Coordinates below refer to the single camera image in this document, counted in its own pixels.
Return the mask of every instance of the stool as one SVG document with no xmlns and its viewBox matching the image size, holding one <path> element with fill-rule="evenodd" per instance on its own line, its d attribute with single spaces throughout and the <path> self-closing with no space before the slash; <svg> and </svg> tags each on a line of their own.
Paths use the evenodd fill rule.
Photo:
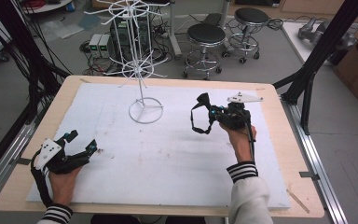
<svg viewBox="0 0 358 224">
<path fill-rule="evenodd" d="M 187 70 L 189 68 L 205 72 L 207 75 L 205 80 L 209 80 L 209 71 L 212 69 L 215 69 L 216 73 L 221 73 L 222 68 L 219 59 L 215 54 L 208 51 L 207 48 L 217 47 L 223 44 L 226 38 L 225 32 L 212 24 L 199 23 L 188 28 L 187 38 L 190 42 L 201 46 L 201 49 L 192 50 L 186 55 L 186 69 L 183 72 L 183 77 L 187 77 Z M 196 57 L 198 60 L 191 62 L 191 57 Z"/>
<path fill-rule="evenodd" d="M 226 58 L 230 56 L 228 48 L 233 47 L 234 49 L 245 51 L 245 56 L 240 58 L 240 63 L 246 63 L 248 51 L 255 50 L 254 58 L 259 59 L 260 47 L 257 40 L 252 37 L 252 34 L 260 31 L 269 22 L 269 16 L 259 9 L 242 7 L 235 11 L 234 18 L 245 27 L 241 33 L 234 34 L 228 39 L 229 45 L 226 51 L 222 53 L 222 57 Z"/>
</svg>

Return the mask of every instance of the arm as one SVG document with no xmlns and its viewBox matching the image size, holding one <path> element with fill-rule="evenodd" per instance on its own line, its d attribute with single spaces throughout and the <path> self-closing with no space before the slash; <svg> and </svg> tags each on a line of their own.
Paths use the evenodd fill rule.
<svg viewBox="0 0 358 224">
<path fill-rule="evenodd" d="M 53 204 L 48 207 L 45 215 L 37 224 L 69 223 L 73 211 L 68 205 L 72 201 L 76 177 L 80 170 L 81 167 L 76 168 L 66 175 L 56 175 L 52 172 L 48 174 L 53 190 Z"/>
<path fill-rule="evenodd" d="M 234 182 L 229 223 L 272 223 L 268 209 L 269 188 L 267 183 L 258 177 L 247 133 L 230 130 L 222 124 L 220 126 L 227 131 L 238 162 L 227 168 Z M 256 130 L 253 126 L 252 133 L 255 139 Z"/>
</svg>

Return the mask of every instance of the hand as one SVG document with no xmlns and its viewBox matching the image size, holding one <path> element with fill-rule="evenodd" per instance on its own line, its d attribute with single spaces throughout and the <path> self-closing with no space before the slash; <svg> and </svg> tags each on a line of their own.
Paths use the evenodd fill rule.
<svg viewBox="0 0 358 224">
<path fill-rule="evenodd" d="M 228 133 L 229 141 L 234 147 L 237 162 L 253 161 L 247 129 L 231 130 L 222 123 L 219 123 L 219 125 Z M 254 126 L 252 126 L 252 134 L 253 138 L 255 139 L 257 131 L 255 130 Z"/>
<path fill-rule="evenodd" d="M 53 202 L 68 206 L 74 195 L 76 177 L 82 167 L 78 167 L 66 175 L 56 175 L 49 172 L 51 188 L 53 190 Z"/>
</svg>

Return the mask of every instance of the gray floor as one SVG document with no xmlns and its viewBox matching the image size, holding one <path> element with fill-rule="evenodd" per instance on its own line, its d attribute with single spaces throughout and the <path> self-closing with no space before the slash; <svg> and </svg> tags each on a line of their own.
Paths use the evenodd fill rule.
<svg viewBox="0 0 358 224">
<path fill-rule="evenodd" d="M 39 15 L 43 21 L 61 20 L 64 24 L 78 24 L 84 14 L 81 10 L 67 13 L 56 10 Z M 191 18 L 178 19 L 178 26 Z M 87 69 L 87 60 L 79 46 L 92 34 L 108 32 L 107 26 L 95 26 L 67 39 L 49 41 L 52 50 L 74 73 L 82 74 Z M 298 59 L 283 31 L 264 28 L 255 37 L 261 43 L 260 59 L 248 59 L 246 64 L 238 62 L 239 53 L 221 58 L 223 72 L 211 73 L 213 81 L 274 83 L 297 71 L 302 62 Z M 183 35 L 178 36 L 184 54 L 192 47 Z M 222 48 L 214 51 L 220 55 Z M 172 60 L 156 67 L 156 73 L 167 78 L 182 79 L 184 61 Z M 189 71 L 188 79 L 202 79 L 203 74 Z M 16 65 L 10 61 L 0 62 L 0 140 L 27 104 L 28 84 Z M 287 87 L 278 89 L 283 93 Z M 330 178 L 342 209 L 349 223 L 358 223 L 358 100 L 333 73 L 333 67 L 323 66 L 315 81 L 310 109 L 310 133 L 318 149 L 324 168 Z M 0 223 L 36 223 L 42 213 L 0 212 Z M 90 214 L 75 214 L 72 223 L 89 223 Z M 142 217 L 150 222 L 157 217 Z M 328 215 L 322 218 L 274 218 L 275 223 L 331 223 Z M 208 223 L 222 223 L 218 217 L 208 217 Z"/>
</svg>

